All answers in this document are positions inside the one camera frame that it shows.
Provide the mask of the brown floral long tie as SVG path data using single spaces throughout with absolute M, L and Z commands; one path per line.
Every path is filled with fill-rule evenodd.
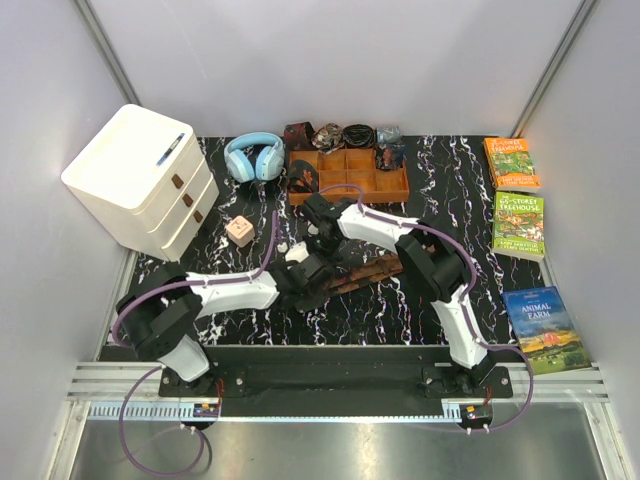
M 395 254 L 385 254 L 351 270 L 337 272 L 334 278 L 323 286 L 323 292 L 329 297 L 346 294 L 402 272 L 403 266 L 399 257 Z

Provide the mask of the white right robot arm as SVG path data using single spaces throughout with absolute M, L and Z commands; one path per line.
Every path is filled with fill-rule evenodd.
M 380 212 L 350 198 L 332 203 L 314 193 L 301 213 L 317 229 L 307 237 L 311 251 L 329 256 L 341 242 L 358 240 L 396 254 L 410 285 L 437 313 L 457 390 L 472 397 L 488 387 L 495 361 L 471 306 L 477 272 L 461 244 L 419 219 Z

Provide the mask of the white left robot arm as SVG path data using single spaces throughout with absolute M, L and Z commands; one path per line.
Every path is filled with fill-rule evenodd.
M 197 319 L 273 306 L 309 310 L 324 296 L 334 273 L 335 267 L 318 253 L 289 255 L 263 270 L 218 275 L 188 272 L 169 262 L 120 299 L 112 338 L 131 348 L 138 360 L 172 370 L 190 393 L 203 396 L 214 388 L 216 372 L 189 335 Z

